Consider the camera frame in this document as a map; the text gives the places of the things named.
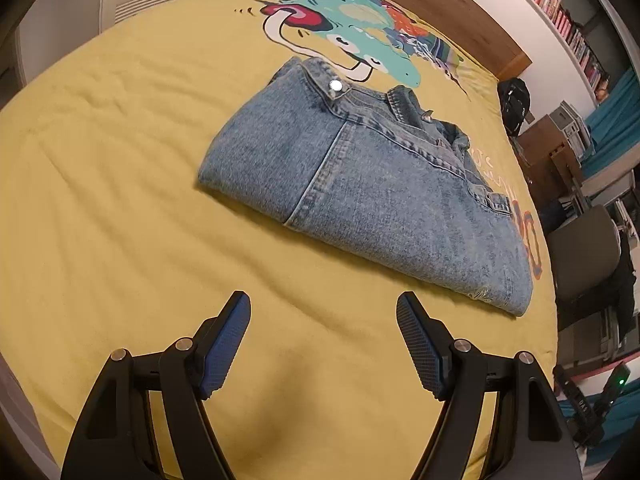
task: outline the wooden headboard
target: wooden headboard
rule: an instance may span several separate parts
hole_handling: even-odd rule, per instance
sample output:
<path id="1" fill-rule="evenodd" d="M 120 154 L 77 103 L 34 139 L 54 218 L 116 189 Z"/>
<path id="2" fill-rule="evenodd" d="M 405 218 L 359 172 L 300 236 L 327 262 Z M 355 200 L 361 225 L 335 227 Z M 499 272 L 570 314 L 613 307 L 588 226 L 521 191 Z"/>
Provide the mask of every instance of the wooden headboard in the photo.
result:
<path id="1" fill-rule="evenodd" d="M 500 81 L 519 76 L 531 60 L 473 0 L 392 0 L 437 28 Z"/>

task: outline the metal screw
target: metal screw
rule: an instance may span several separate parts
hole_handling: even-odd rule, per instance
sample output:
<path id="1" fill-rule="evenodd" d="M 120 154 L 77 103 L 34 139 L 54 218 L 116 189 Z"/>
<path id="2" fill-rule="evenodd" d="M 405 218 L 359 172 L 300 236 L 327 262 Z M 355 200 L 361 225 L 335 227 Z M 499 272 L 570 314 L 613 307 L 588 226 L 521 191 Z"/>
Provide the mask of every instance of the metal screw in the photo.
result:
<path id="1" fill-rule="evenodd" d="M 127 356 L 127 351 L 124 348 L 118 348 L 111 352 L 111 359 L 114 361 L 122 361 Z"/>
<path id="2" fill-rule="evenodd" d="M 178 341 L 176 341 L 175 343 L 175 347 L 178 350 L 183 350 L 183 351 L 188 350 L 192 346 L 193 346 L 193 341 L 188 337 L 183 337 L 182 339 L 178 339 Z"/>
<path id="3" fill-rule="evenodd" d="M 533 361 L 535 361 L 533 355 L 531 355 L 529 352 L 520 352 L 518 359 L 520 359 L 526 365 L 530 365 Z"/>
<path id="4" fill-rule="evenodd" d="M 466 339 L 456 339 L 453 346 L 460 352 L 469 352 L 471 350 L 471 343 Z"/>

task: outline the black backpack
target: black backpack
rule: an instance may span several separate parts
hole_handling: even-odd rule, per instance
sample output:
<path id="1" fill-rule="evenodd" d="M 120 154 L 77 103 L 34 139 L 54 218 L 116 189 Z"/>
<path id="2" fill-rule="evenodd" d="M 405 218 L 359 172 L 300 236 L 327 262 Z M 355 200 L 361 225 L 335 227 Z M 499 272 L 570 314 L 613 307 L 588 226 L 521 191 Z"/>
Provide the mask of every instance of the black backpack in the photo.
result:
<path id="1" fill-rule="evenodd" d="M 500 111 L 502 123 L 507 135 L 517 137 L 524 116 L 529 113 L 531 97 L 527 85 L 522 79 L 514 77 L 498 83 L 498 97 L 500 98 Z"/>

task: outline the yellow blanket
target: yellow blanket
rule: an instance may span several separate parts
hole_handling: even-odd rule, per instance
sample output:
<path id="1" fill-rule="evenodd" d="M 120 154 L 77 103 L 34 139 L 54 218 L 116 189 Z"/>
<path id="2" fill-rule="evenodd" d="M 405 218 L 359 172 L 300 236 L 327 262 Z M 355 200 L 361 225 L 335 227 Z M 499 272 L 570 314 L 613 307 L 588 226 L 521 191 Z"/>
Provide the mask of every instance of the yellow blanket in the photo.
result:
<path id="1" fill-rule="evenodd" d="M 278 9 L 290 10 L 280 25 L 268 21 Z M 196 186 L 211 139 L 295 53 L 357 69 L 348 73 L 373 89 L 412 86 L 423 108 L 469 135 L 480 171 L 514 200 L 529 248 L 534 292 L 522 318 Z M 550 376 L 548 253 L 495 85 L 447 38 L 382 0 L 176 0 L 28 85 L 0 113 L 0 352 L 58 462 L 113 349 L 162 351 L 235 289 L 250 295 L 252 320 L 206 408 L 240 480 L 411 476 L 440 404 L 421 388 L 396 325 L 404 290 L 454 337 L 506 356 L 527 349 Z M 158 432 L 164 467 L 179 475 L 166 428 Z"/>

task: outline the denim jacket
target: denim jacket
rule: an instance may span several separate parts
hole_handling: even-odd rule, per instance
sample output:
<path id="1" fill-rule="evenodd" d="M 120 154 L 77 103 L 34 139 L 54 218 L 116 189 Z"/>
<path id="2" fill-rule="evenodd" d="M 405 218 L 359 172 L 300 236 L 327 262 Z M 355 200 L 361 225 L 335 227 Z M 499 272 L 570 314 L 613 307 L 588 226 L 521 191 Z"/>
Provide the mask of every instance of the denim jacket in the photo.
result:
<path id="1" fill-rule="evenodd" d="M 510 202 L 414 92 L 292 58 L 214 138 L 205 186 L 296 231 L 520 316 L 532 280 Z"/>

